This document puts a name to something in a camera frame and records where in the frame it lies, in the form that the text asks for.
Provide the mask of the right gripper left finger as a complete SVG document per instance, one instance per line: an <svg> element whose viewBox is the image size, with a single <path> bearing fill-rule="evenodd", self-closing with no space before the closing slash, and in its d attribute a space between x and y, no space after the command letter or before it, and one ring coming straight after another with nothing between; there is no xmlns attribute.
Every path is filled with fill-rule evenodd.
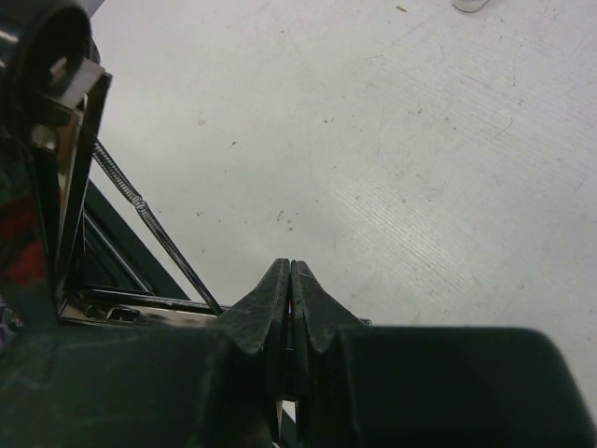
<svg viewBox="0 0 597 448"><path fill-rule="evenodd" d="M5 447L272 447L290 263L222 315L115 288L15 304L1 356Z"/></svg>

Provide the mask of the black stapler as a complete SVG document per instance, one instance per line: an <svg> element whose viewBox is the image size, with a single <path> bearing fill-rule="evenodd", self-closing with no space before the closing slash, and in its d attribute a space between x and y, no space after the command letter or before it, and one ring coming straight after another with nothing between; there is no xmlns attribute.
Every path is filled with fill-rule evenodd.
<svg viewBox="0 0 597 448"><path fill-rule="evenodd" d="M276 260L253 291L221 308L98 139L110 84L77 1L2 3L1 294L22 337L87 345L199 332L326 343L363 327L301 261ZM83 215L93 164L135 207L209 315L189 301L84 284Z"/></svg>

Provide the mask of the light blue stapler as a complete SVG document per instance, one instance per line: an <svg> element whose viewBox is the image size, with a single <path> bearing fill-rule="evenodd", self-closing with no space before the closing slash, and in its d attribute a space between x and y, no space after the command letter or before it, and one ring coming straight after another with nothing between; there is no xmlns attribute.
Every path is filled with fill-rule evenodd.
<svg viewBox="0 0 597 448"><path fill-rule="evenodd" d="M489 0L452 0L452 5L464 13L474 13L482 9Z"/></svg>

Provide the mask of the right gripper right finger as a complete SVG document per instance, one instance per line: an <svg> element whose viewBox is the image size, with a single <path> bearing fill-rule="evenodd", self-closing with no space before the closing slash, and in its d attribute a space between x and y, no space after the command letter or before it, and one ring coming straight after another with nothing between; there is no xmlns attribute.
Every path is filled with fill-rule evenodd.
<svg viewBox="0 0 597 448"><path fill-rule="evenodd" d="M589 447L557 346L522 328L373 327L291 265L307 447Z"/></svg>

